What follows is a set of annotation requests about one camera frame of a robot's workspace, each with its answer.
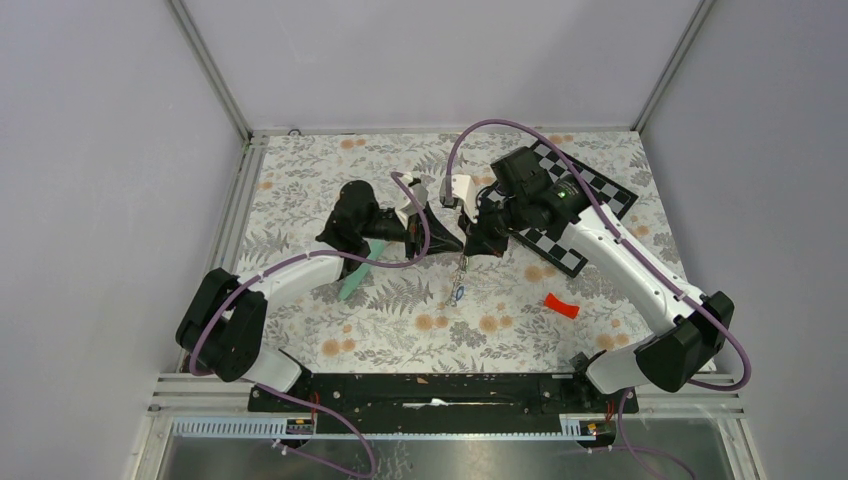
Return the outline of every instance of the green object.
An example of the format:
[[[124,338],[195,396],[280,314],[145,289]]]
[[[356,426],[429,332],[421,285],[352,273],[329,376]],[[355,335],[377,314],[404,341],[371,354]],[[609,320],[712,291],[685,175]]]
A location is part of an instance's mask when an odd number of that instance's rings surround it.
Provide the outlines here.
[[[377,240],[375,242],[371,242],[369,246],[371,248],[371,253],[368,254],[368,260],[377,260],[380,258],[380,255],[383,254],[383,250],[386,249],[386,242]],[[371,265],[363,263],[356,269],[355,272],[345,278],[345,283],[342,285],[342,291],[339,292],[339,300],[346,300],[347,297],[356,290],[356,287],[362,283],[365,275],[368,274],[368,270],[371,270]]]

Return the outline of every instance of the table surface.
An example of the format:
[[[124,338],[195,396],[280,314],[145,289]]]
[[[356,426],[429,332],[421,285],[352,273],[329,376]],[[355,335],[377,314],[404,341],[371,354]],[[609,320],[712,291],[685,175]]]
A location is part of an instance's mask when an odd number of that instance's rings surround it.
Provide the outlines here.
[[[240,249],[239,273],[255,272],[309,250],[339,189],[355,179],[374,187],[383,206],[402,195],[388,174],[411,171],[428,185],[436,216],[455,235],[457,212],[441,208],[438,185],[456,134],[271,137]],[[623,223],[648,250],[683,276],[638,134],[559,133],[548,137],[639,195]],[[523,133],[475,133],[455,172],[478,185],[494,181],[488,165],[533,139]],[[383,261],[401,261],[390,244]],[[346,300],[342,282],[313,290],[268,312],[264,341],[318,372],[558,372],[585,352],[613,350],[650,332],[633,305],[590,265],[571,279],[510,239],[501,259],[472,257],[465,295],[445,305],[458,254],[428,257],[404,269],[373,268]],[[580,306],[575,320],[545,308],[549,292]]]

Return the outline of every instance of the white wall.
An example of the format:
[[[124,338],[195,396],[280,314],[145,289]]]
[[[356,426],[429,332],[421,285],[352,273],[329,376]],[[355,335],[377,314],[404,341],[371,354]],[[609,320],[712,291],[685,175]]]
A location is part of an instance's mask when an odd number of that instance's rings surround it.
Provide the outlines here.
[[[190,0],[254,128],[635,122],[698,0]]]
[[[0,478],[119,478],[239,141],[162,0],[0,6]]]
[[[846,20],[843,0],[717,2],[644,135],[686,271],[736,301],[774,480],[844,477]]]

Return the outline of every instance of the black base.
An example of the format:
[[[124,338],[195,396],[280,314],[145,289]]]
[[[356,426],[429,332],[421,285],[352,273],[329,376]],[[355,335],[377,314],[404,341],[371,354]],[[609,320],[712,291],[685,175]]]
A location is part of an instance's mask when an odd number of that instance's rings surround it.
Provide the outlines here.
[[[593,394],[580,376],[551,374],[304,374],[289,391],[315,398],[354,423],[363,434],[513,434],[560,433],[559,414],[591,413],[602,417],[607,401],[616,404],[622,392]],[[450,406],[429,404],[434,398]],[[302,412],[309,409],[254,388],[251,412]],[[635,395],[624,406],[639,411]],[[347,427],[319,413],[321,434],[349,433]]]

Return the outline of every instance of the checkerboard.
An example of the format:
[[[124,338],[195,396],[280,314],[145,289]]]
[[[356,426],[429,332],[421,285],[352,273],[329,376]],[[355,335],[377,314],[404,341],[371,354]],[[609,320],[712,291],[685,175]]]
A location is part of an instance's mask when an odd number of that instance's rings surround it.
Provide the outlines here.
[[[530,149],[533,150],[533,153],[539,160],[539,165],[548,171],[554,183],[568,174],[568,167],[565,166],[565,163],[560,160],[556,152],[543,145],[542,142],[537,141]],[[567,153],[565,155],[574,163],[574,167],[580,172],[580,176],[595,190],[595,196],[598,200],[609,205],[619,220],[636,203],[638,196],[635,193],[610,180],[571,155]],[[482,199],[494,202],[503,198],[495,189],[489,190],[482,197]],[[568,276],[576,277],[588,261],[579,253],[570,249],[562,241],[562,235],[551,238],[548,236],[549,233],[531,228],[513,234],[513,237],[552,265],[565,272]]]

